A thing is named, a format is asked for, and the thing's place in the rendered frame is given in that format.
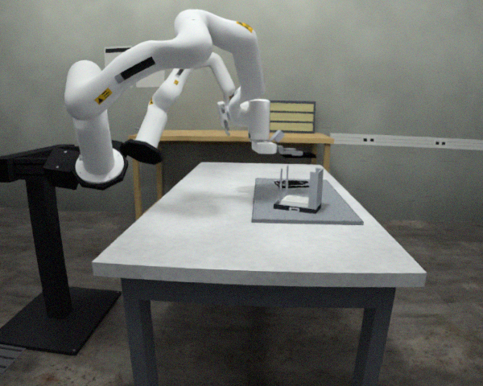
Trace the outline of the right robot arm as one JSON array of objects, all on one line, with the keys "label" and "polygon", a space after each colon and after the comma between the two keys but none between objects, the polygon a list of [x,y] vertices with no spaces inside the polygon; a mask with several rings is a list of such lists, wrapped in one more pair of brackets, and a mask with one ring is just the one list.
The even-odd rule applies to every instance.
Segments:
[{"label": "right robot arm", "polygon": [[[80,147],[76,172],[87,183],[107,183],[117,178],[124,167],[122,156],[112,147],[107,109],[145,77],[165,69],[191,69],[204,64],[213,45],[233,54],[241,86],[229,101],[231,122],[248,127],[252,141],[269,139],[270,101],[257,99],[265,92],[265,82],[254,30],[203,10],[181,12],[174,28],[175,39],[140,43],[102,71],[88,60],[70,67],[64,104],[72,116]],[[242,108],[240,104],[247,101],[249,107]],[[279,142],[284,136],[278,130],[268,142]]]}]

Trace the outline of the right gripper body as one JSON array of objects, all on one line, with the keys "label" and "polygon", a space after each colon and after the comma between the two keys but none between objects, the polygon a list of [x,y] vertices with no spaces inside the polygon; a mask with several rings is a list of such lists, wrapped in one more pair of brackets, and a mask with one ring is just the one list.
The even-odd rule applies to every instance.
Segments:
[{"label": "right gripper body", "polygon": [[274,143],[263,143],[267,141],[252,141],[252,149],[259,154],[275,154],[276,144]]}]

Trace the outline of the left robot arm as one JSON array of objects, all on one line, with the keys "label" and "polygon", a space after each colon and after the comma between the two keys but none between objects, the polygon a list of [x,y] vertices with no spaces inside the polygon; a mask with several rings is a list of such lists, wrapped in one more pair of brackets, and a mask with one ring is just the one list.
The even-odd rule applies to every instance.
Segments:
[{"label": "left robot arm", "polygon": [[[235,92],[235,86],[221,57],[212,52],[210,58],[195,69],[204,67],[210,67],[212,69],[223,92],[225,104],[229,106],[229,100]],[[147,114],[135,140],[141,139],[141,141],[143,140],[157,147],[167,122],[167,111],[179,98],[184,83],[193,69],[173,69],[170,76],[151,98]],[[225,107],[228,119],[230,120],[228,106]]]}]

